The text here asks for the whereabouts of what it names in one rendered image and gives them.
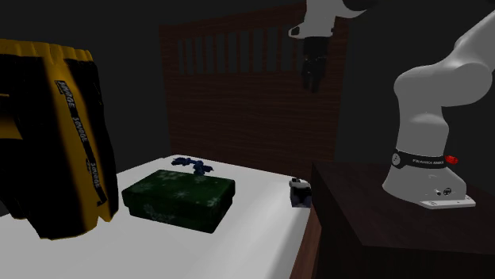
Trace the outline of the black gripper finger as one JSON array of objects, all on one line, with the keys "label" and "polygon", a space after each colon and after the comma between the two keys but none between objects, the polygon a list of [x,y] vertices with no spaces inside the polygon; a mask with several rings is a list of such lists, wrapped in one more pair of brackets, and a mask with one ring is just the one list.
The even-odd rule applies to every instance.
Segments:
[{"label": "black gripper finger", "polygon": [[324,72],[303,70],[301,77],[303,89],[316,93],[320,89],[320,83],[324,78]]}]

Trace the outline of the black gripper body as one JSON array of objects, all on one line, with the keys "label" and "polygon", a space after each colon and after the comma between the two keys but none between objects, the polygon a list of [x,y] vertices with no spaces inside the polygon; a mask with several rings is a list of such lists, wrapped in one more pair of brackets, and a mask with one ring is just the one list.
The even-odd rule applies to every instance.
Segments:
[{"label": "black gripper body", "polygon": [[301,69],[303,78],[322,78],[328,56],[328,37],[310,36],[304,39],[304,61]]}]

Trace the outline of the small dark blue box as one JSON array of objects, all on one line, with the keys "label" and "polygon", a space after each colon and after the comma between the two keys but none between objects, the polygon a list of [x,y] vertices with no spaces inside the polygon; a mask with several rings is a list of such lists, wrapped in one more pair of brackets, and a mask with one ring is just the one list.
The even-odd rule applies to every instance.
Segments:
[{"label": "small dark blue box", "polygon": [[293,208],[310,208],[312,205],[311,185],[303,179],[291,178],[289,181],[290,202]]}]

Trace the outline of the dark brown robot stand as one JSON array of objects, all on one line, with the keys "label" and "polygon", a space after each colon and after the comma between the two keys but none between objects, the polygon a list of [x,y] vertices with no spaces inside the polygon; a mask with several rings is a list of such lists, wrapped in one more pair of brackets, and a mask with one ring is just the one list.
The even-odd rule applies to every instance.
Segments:
[{"label": "dark brown robot stand", "polygon": [[322,232],[315,279],[495,279],[495,197],[426,209],[382,189],[382,164],[314,162]]}]

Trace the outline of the bed with wooden headboard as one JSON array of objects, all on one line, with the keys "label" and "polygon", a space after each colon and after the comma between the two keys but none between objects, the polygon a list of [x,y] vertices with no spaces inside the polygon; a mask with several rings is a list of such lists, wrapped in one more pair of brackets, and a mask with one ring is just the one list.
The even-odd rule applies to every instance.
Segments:
[{"label": "bed with wooden headboard", "polygon": [[[106,123],[125,188],[169,167],[166,107],[155,18],[92,27],[88,48],[102,81]],[[64,240],[40,239],[24,220],[0,216],[0,279],[289,279],[307,209],[289,203],[288,177],[214,163],[240,185],[212,234],[130,216]]]}]

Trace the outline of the dark green patterned box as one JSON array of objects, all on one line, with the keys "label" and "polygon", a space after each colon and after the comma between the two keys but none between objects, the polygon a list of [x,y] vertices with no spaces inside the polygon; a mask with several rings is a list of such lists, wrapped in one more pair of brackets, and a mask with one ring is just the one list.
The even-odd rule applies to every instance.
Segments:
[{"label": "dark green patterned box", "polygon": [[213,233],[235,193],[232,179],[157,170],[121,195],[132,216]]}]

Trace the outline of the yellow and black shorts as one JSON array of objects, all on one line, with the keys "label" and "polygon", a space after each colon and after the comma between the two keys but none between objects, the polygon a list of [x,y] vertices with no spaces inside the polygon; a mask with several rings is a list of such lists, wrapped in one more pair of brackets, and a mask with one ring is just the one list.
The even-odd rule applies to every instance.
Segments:
[{"label": "yellow and black shorts", "polygon": [[89,51],[0,39],[0,201],[42,239],[77,237],[119,207]]}]

